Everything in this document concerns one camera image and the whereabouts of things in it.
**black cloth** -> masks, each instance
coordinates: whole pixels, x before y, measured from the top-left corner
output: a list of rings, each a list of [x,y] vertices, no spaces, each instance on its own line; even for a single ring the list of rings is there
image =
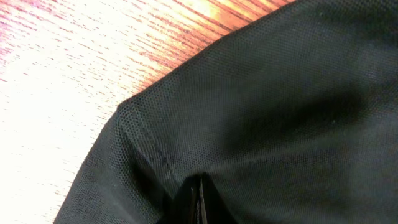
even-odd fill
[[[297,1],[210,45],[119,105],[55,223],[156,223],[203,172],[238,223],[398,223],[398,1]]]

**wood grain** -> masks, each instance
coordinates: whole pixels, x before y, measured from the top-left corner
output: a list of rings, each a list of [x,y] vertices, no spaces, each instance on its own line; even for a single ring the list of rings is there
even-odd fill
[[[0,0],[1,223],[52,223],[116,106],[292,0]]]

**wooden table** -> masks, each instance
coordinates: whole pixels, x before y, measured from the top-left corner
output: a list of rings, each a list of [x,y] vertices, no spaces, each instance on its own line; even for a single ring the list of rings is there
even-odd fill
[[[120,102],[290,1],[0,0],[0,222],[52,223]]]

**textured fabric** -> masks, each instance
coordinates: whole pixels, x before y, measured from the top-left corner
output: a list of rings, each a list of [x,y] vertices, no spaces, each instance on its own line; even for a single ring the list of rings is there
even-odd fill
[[[398,223],[398,0],[289,4],[119,105],[56,224],[155,223],[207,172],[239,223]]]

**garment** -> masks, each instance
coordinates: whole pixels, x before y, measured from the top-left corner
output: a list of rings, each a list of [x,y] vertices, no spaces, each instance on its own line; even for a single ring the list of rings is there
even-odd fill
[[[306,0],[119,105],[56,224],[156,223],[206,172],[238,223],[398,223],[398,0]]]

